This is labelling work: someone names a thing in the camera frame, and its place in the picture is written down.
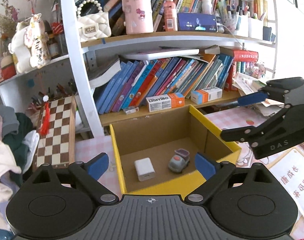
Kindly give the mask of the grey toy car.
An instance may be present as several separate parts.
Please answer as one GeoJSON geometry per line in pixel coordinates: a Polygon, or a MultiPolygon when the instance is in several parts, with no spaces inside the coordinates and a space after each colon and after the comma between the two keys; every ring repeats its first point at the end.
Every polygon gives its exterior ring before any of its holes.
{"type": "Polygon", "coordinates": [[[183,148],[174,150],[174,153],[168,163],[168,168],[174,173],[182,173],[190,162],[190,153],[183,148]]]}

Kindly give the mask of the white power adapter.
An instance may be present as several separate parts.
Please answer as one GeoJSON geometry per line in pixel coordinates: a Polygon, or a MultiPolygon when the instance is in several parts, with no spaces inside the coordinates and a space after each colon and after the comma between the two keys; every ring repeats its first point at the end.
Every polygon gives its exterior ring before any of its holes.
{"type": "Polygon", "coordinates": [[[146,181],[155,178],[155,170],[150,158],[143,158],[134,162],[139,181],[146,181]]]}

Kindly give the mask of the stack of papers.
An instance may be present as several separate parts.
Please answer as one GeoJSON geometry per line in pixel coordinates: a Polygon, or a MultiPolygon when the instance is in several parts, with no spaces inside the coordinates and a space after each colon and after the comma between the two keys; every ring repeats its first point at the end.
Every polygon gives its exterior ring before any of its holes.
{"type": "MultiPolygon", "coordinates": [[[[236,76],[233,78],[233,87],[237,88],[241,96],[255,93],[260,88],[265,87],[265,85],[266,84],[260,80],[240,72],[237,72],[236,76]]],[[[255,103],[252,106],[263,116],[269,117],[279,112],[284,104],[272,99],[266,99],[265,101],[255,103]]]]}

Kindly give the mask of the wooden chess board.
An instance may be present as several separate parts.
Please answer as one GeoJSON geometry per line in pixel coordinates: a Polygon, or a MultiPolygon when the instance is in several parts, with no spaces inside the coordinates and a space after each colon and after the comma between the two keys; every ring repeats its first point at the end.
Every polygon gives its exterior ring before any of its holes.
{"type": "MultiPolygon", "coordinates": [[[[33,171],[44,163],[51,164],[54,168],[66,168],[74,162],[76,108],[72,95],[49,102],[49,131],[47,135],[40,135],[32,162],[33,171]]],[[[38,131],[44,114],[42,108],[38,118],[38,131]]]]}

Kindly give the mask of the red tassel ornament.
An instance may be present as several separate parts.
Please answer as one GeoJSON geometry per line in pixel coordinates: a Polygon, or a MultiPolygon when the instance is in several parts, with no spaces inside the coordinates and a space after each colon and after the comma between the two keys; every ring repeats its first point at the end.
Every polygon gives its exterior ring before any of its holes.
{"type": "Polygon", "coordinates": [[[50,109],[49,109],[49,96],[48,95],[44,95],[43,102],[44,102],[45,114],[43,116],[42,124],[39,129],[39,134],[41,136],[47,135],[47,133],[49,131],[50,109]]]}

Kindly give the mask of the yellow cardboard box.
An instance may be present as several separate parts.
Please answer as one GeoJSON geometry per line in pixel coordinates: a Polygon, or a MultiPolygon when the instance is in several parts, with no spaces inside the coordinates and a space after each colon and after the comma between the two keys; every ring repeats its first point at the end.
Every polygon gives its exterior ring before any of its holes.
{"type": "Polygon", "coordinates": [[[195,167],[198,153],[234,164],[241,152],[193,106],[115,122],[110,132],[123,194],[185,197],[205,181],[195,167]]]}

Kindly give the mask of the blue white medicine box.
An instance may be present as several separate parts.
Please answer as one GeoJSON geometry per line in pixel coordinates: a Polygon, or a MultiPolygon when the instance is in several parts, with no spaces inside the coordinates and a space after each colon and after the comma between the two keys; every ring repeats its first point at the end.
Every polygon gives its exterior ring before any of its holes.
{"type": "Polygon", "coordinates": [[[190,99],[197,105],[222,98],[222,89],[218,87],[208,87],[191,92],[190,99]]]}

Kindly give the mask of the pile of clothes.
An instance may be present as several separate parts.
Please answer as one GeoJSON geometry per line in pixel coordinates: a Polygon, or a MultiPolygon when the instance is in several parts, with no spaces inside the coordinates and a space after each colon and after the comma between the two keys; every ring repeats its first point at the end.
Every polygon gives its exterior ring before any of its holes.
{"type": "MultiPolygon", "coordinates": [[[[32,165],[38,142],[39,134],[27,115],[0,106],[0,207],[23,184],[22,176],[32,165]]],[[[0,230],[10,231],[3,211],[0,211],[0,230]]]]}

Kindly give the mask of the white orange toothbrush box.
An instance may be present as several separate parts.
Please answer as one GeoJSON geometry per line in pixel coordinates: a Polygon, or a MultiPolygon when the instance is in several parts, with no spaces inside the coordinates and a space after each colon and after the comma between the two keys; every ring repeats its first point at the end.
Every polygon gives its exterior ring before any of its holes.
{"type": "Polygon", "coordinates": [[[181,93],[170,93],[146,98],[149,112],[182,107],[185,97],[181,93]]]}

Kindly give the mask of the row of leaning books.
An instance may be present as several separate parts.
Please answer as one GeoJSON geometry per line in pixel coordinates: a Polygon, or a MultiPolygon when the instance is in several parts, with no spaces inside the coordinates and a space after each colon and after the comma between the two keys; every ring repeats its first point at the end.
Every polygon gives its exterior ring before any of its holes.
{"type": "Polygon", "coordinates": [[[223,89],[232,62],[232,56],[222,53],[147,61],[115,57],[90,79],[97,112],[103,115],[141,107],[156,96],[179,93],[191,99],[197,90],[223,89]]]}

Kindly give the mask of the smartphone on shelf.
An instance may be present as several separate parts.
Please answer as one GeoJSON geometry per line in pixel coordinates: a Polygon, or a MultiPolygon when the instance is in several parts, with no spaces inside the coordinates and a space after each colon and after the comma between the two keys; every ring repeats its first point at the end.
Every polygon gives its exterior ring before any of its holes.
{"type": "Polygon", "coordinates": [[[217,22],[214,15],[180,12],[177,15],[179,31],[205,31],[217,33],[217,22]]]}

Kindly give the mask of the pink lotion bottle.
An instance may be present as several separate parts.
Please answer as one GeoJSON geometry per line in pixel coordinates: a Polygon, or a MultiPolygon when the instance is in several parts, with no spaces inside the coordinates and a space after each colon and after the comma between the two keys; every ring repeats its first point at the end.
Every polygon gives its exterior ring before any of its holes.
{"type": "Polygon", "coordinates": [[[177,31],[177,10],[173,0],[165,0],[164,2],[164,29],[165,31],[177,31]]]}

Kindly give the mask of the white metal bookshelf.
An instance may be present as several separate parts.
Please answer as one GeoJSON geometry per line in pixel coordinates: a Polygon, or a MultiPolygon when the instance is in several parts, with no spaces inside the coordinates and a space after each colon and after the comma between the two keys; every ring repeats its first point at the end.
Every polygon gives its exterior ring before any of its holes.
{"type": "MultiPolygon", "coordinates": [[[[276,0],[274,2],[274,12],[277,19],[276,0]]],[[[89,83],[89,78],[86,71],[86,64],[89,68],[95,69],[98,62],[110,58],[112,55],[123,54],[123,52],[140,52],[144,50],[158,49],[160,47],[169,48],[203,48],[207,45],[217,44],[234,44],[237,41],[232,41],[232,34],[219,33],[202,33],[197,31],[177,31],[177,32],[158,32],[149,34],[125,35],[119,37],[110,37],[105,40],[96,40],[91,42],[81,43],[80,38],[76,37],[76,16],[72,15],[72,0],[63,0],[63,23],[65,30],[65,38],[67,44],[68,58],[70,59],[71,71],[74,81],[80,96],[80,104],[83,107],[84,113],[81,115],[81,120],[85,121],[85,128],[81,132],[91,131],[94,137],[104,135],[103,127],[99,118],[99,114],[95,108],[95,102],[92,96],[92,90],[89,83]]],[[[263,40],[253,39],[249,37],[239,36],[241,45],[248,42],[256,42],[261,46],[270,46],[277,48],[277,39],[275,42],[267,42],[263,40]]],[[[17,112],[24,112],[28,106],[28,98],[32,97],[32,90],[25,87],[22,78],[28,80],[29,75],[17,74],[12,80],[0,83],[0,98],[2,104],[13,107],[17,112]]]]}

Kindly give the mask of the white cat figurine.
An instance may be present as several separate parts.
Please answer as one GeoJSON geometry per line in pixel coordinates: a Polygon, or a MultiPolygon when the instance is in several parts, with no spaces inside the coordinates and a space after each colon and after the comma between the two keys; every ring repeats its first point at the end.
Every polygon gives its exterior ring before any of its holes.
{"type": "Polygon", "coordinates": [[[41,16],[34,14],[16,25],[8,50],[13,56],[17,73],[40,69],[51,60],[47,46],[48,35],[41,16]]]}

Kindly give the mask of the white quilted handbag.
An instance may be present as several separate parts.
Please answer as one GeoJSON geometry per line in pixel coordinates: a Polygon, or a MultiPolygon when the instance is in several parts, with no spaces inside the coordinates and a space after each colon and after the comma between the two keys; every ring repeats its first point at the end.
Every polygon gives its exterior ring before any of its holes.
{"type": "Polygon", "coordinates": [[[77,20],[80,42],[89,42],[110,37],[112,32],[109,23],[109,13],[104,12],[97,0],[83,0],[77,7],[77,20]],[[92,3],[98,12],[81,16],[85,4],[92,3]]]}

